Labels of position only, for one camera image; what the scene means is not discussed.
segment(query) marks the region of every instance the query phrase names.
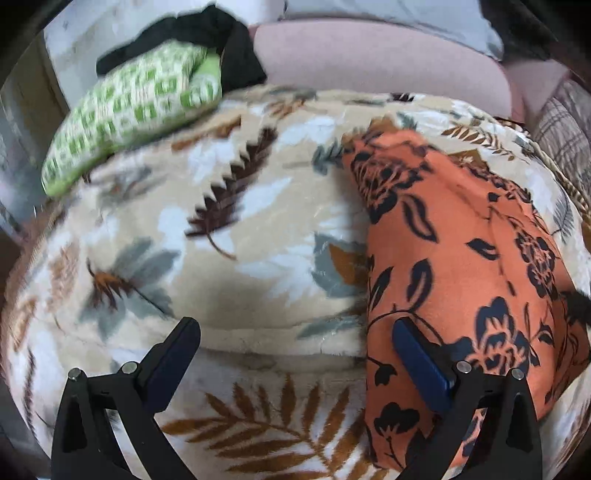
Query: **beige leaf-print blanket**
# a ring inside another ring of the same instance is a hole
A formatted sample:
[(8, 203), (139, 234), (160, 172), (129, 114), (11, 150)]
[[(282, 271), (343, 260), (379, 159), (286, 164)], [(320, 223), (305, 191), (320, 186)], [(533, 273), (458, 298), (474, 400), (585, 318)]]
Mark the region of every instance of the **beige leaf-print blanket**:
[[(198, 478), (395, 478), (363, 454), (368, 219), (340, 163), (343, 134), (383, 116), (527, 188), (589, 291), (587, 206), (522, 132), (420, 94), (245, 90), (81, 180), (12, 279), (2, 366), (42, 447), (70, 368), (114, 371), (192, 316), (202, 350), (157, 421)], [(590, 382), (544, 420), (546, 478), (588, 427)]]

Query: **green checkered pillow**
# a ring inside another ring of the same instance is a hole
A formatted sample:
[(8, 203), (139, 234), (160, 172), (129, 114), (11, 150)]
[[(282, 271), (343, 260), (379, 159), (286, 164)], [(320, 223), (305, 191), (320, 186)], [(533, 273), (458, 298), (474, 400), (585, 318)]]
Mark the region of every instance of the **green checkered pillow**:
[(222, 95), (220, 58), (166, 42), (109, 74), (70, 112), (53, 138), (41, 181), (64, 193), (108, 155), (194, 120)]

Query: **orange floral cloth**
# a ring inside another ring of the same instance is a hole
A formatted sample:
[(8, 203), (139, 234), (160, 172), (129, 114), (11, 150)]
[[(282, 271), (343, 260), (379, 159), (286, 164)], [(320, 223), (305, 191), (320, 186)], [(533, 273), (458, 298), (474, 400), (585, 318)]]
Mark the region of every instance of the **orange floral cloth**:
[[(374, 462), (404, 468), (436, 420), (392, 347), (403, 316), (454, 362), (523, 370), (543, 417), (587, 366), (589, 341), (569, 316), (563, 293), (573, 283), (529, 192), (387, 119), (343, 140), (371, 219), (365, 420)], [(452, 466), (466, 461), (482, 419), (477, 412)]]

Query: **metal pin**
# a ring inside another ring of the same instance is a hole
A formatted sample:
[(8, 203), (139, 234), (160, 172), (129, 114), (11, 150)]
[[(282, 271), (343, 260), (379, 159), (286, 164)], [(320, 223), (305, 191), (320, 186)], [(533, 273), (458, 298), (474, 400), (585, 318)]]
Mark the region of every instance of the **metal pin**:
[(463, 374), (469, 374), (472, 371), (472, 366), (465, 360), (460, 360), (456, 363), (456, 368)]
[(524, 373), (519, 370), (519, 368), (514, 368), (513, 370), (511, 370), (511, 375), (513, 375), (513, 378), (515, 378), (516, 380), (523, 380), (525, 378)]
[(82, 370), (80, 370), (78, 367), (74, 367), (74, 368), (72, 368), (72, 370), (70, 370), (68, 372), (68, 378), (70, 380), (76, 381), (80, 377), (81, 373), (82, 373)]
[(121, 367), (121, 371), (126, 374), (132, 374), (133, 372), (135, 372), (138, 369), (138, 364), (137, 362), (126, 362), (123, 364), (123, 366)]

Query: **blue gripper pad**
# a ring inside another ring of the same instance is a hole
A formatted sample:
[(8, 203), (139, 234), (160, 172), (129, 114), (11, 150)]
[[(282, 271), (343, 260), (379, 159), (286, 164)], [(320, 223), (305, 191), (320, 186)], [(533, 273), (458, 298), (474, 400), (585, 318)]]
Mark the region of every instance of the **blue gripper pad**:
[(430, 343), (407, 317), (394, 322), (392, 344), (429, 409), (445, 414), (452, 406), (455, 381), (449, 372), (446, 375), (437, 367), (429, 354), (439, 346)]

